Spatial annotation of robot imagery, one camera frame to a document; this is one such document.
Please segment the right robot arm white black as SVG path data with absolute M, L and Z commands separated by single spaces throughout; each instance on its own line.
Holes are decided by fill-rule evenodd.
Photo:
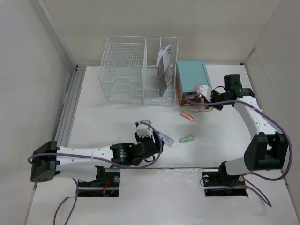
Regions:
M 244 155 L 238 159 L 224 161 L 219 166 L 217 179 L 227 185 L 234 176 L 260 170 L 283 168 L 288 140 L 262 116 L 254 92 L 243 88 L 239 74 L 224 76 L 225 92 L 212 92 L 214 108 L 221 110 L 224 105 L 232 105 L 240 114 L 251 136 L 251 142 Z

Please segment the grey setup guide booklet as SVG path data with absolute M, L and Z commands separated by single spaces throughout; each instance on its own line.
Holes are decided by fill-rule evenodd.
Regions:
M 173 80 L 173 75 L 171 73 L 171 54 L 165 52 L 163 57 L 160 59 L 159 64 L 156 64 L 157 77 L 158 77 L 158 95 L 162 97 L 165 90 L 170 85 Z

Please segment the blue cap spray bottle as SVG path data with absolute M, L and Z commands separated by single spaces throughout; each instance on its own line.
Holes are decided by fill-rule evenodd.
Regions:
M 159 137 L 162 141 L 164 141 L 165 145 L 168 147 L 172 147 L 174 144 L 174 140 L 169 136 L 165 135 L 164 133 L 158 132 Z

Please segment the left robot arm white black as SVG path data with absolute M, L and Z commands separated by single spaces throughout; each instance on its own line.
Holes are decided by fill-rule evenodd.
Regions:
M 28 158 L 31 164 L 30 181 L 41 183 L 57 178 L 79 179 L 100 186 L 105 180 L 105 169 L 142 169 L 154 164 L 163 152 L 164 141 L 159 134 L 141 138 L 137 143 L 118 143 L 102 148 L 76 149 L 58 146 L 49 141 L 33 151 Z

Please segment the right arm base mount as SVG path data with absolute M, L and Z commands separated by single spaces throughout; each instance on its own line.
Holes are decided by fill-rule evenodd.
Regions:
M 203 169 L 200 184 L 206 197 L 248 197 L 245 181 L 240 175 L 228 175 L 225 162 L 218 168 Z

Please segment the orange translucent capsule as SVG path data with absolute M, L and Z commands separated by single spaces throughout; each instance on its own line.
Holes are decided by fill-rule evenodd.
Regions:
M 182 112 L 180 113 L 180 116 L 182 116 L 183 118 L 185 118 L 185 119 L 187 119 L 187 120 L 189 120 L 189 121 L 194 121 L 194 120 L 195 120 L 193 116 L 191 116 L 190 114 L 188 114 L 188 113 L 185 112 L 185 111 L 182 111 Z

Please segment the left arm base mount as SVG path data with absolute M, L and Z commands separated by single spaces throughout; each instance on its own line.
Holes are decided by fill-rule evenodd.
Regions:
M 91 181 L 79 180 L 79 197 L 118 197 L 120 184 L 119 168 L 95 166 Z

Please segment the teal orange drawer box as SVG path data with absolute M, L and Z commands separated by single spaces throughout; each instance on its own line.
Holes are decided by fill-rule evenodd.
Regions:
M 180 107 L 191 106 L 186 96 L 196 94 L 198 86 L 212 87 L 204 60 L 179 60 L 176 67 L 176 92 Z

